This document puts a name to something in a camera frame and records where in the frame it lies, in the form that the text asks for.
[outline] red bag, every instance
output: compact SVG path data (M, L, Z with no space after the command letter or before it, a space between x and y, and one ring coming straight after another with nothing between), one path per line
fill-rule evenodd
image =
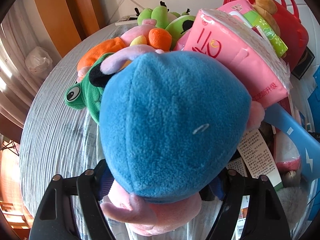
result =
M234 0L224 0L223 4ZM285 0L281 0L281 4L274 0L277 5L278 11L273 15L281 32L281 39L287 45L287 56L284 58L286 63L289 63L290 70L292 71L298 64L303 52L309 41L307 30L301 24L299 19L299 11L297 4L294 0L290 0L293 6L294 13L287 10Z

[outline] yellow crescent logo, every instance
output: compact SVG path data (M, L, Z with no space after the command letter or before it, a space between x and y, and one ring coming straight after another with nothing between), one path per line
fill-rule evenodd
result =
M211 47L217 48L218 46L215 46L214 43L215 43L215 40L212 40L212 41L210 42Z

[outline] gray fur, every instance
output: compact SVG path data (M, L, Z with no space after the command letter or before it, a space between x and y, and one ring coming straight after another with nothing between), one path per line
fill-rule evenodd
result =
M283 188L277 194L292 230L307 208L308 194L300 187Z

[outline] black pupil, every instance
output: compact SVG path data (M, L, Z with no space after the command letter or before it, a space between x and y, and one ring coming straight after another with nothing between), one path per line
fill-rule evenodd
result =
M71 100L74 94L75 94L75 93L74 93L73 91L71 91L71 92L67 95L67 100Z
M186 32L189 29L191 29L192 25L193 25L193 21L191 21L191 20L184 21L183 24L182 24L182 29L183 29L182 33Z

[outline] curtain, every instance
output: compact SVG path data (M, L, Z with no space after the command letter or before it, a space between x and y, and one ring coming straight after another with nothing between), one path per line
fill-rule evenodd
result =
M16 0L0 28L0 113L23 128L42 80L25 64L39 42L28 25L22 0Z

